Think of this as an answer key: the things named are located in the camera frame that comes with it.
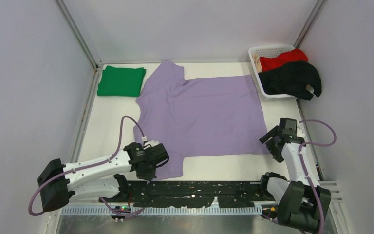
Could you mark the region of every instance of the black cloth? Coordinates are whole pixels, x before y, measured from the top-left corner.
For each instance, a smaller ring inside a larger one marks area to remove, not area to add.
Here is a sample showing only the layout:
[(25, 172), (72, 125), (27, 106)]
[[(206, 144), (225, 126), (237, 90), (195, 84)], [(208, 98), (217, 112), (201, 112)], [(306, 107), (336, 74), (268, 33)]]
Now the black cloth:
[(279, 68), (259, 73), (260, 81), (267, 94), (289, 94), (304, 100), (311, 100), (313, 94), (306, 90), (310, 86), (319, 97), (322, 82), (316, 68), (305, 61), (289, 62)]

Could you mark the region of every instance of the laundry basket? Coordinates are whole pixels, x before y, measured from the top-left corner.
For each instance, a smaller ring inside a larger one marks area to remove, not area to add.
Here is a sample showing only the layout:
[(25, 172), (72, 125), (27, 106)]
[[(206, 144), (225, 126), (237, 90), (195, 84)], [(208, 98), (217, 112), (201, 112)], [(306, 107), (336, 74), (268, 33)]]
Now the laundry basket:
[(275, 98), (295, 98), (292, 95), (288, 94), (267, 94), (262, 86), (262, 82), (260, 81), (259, 74), (257, 73), (256, 70), (256, 65), (254, 64), (254, 59), (253, 59), (253, 54), (259, 54), (261, 57), (268, 57), (268, 58), (273, 58), (277, 57), (283, 52), (291, 51), (295, 49), (291, 45), (268, 45), (268, 46), (256, 46), (256, 47), (251, 47), (249, 49), (249, 56), (250, 56), (250, 61), (253, 67), (254, 71), (254, 82), (256, 83), (256, 86), (259, 87), (259, 91), (262, 93), (263, 100), (274, 100)]

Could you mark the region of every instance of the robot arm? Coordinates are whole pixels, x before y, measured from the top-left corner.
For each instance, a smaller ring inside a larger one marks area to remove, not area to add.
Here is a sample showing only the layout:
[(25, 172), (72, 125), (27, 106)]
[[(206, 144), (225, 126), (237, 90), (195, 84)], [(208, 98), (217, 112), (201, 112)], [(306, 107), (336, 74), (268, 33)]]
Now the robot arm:
[(270, 172), (261, 177), (262, 193), (271, 195), (278, 203), (277, 220), (280, 225), (289, 226), (311, 233), (319, 231), (320, 213), (308, 176), (319, 195), (324, 218), (331, 201), (330, 191), (320, 187), (312, 176), (307, 162), (306, 147), (299, 147), (304, 139), (297, 136), (297, 122), (282, 118), (279, 126), (274, 127), (260, 139), (277, 162), (286, 162), (290, 182), (279, 174)]
[(108, 155), (86, 162), (66, 164), (55, 159), (48, 163), (38, 177), (39, 186), (58, 174), (70, 170), (73, 172), (50, 182), (40, 191), (43, 211), (60, 209), (70, 201), (116, 196), (128, 186), (125, 177), (119, 173), (136, 171), (137, 178), (153, 180), (156, 178), (156, 168), (166, 164), (168, 159), (163, 144), (157, 141), (145, 142), (144, 146), (131, 143), (119, 150), (115, 157)]

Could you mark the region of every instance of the lavender shirt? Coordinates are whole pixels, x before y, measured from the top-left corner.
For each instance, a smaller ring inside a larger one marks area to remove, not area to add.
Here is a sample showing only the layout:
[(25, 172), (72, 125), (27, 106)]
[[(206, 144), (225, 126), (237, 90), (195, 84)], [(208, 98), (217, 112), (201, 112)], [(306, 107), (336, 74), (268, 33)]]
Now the lavender shirt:
[[(183, 176), (185, 157), (269, 153), (259, 142), (267, 129), (251, 75), (184, 80), (184, 67), (164, 61), (136, 102), (148, 140), (170, 157), (157, 179)], [(137, 127), (134, 135), (141, 143)]]

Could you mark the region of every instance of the green towel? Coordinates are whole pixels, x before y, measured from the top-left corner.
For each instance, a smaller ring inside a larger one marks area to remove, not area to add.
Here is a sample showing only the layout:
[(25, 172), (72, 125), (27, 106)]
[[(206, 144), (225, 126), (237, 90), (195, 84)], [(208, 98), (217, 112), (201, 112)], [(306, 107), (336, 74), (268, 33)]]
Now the green towel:
[(140, 96), (146, 70), (140, 68), (123, 68), (107, 66), (102, 72), (98, 84), (98, 96)]

